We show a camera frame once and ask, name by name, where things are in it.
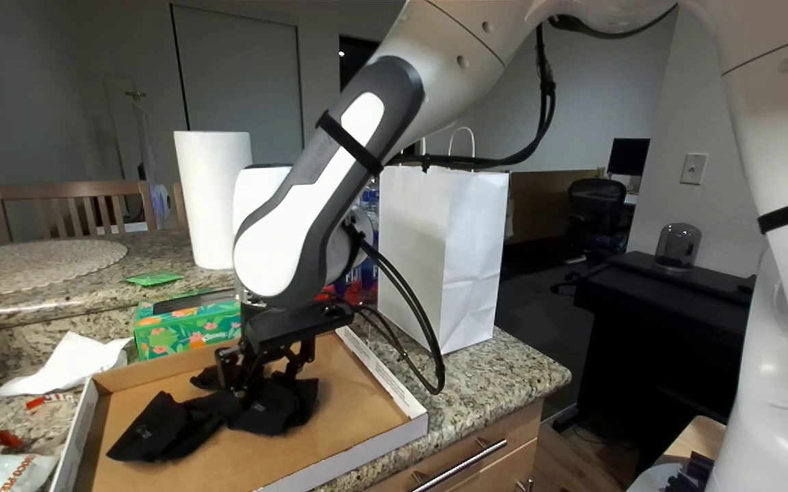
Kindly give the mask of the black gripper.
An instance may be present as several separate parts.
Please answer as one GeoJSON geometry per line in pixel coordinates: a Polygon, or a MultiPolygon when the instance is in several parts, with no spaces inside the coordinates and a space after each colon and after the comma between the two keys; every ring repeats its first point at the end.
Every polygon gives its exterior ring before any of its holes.
{"type": "Polygon", "coordinates": [[[315,393],[319,380],[304,377],[315,360],[315,336],[343,329],[354,321],[347,303],[301,303],[301,307],[242,307],[242,340],[235,348],[216,350],[219,385],[242,404],[257,400],[263,370],[286,360],[275,380],[294,393],[315,393]]]}

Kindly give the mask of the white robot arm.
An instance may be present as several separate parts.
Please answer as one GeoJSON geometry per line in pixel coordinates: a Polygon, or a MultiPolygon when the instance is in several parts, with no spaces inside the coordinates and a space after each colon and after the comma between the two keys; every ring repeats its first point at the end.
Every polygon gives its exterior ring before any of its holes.
{"type": "Polygon", "coordinates": [[[390,37],[321,114],[287,179],[232,237],[254,344],[297,336],[341,262],[332,233],[364,184],[446,125],[551,16],[625,37],[691,8],[718,37],[741,171],[767,240],[733,414],[707,492],[788,492],[788,0],[405,0],[390,37]]]}

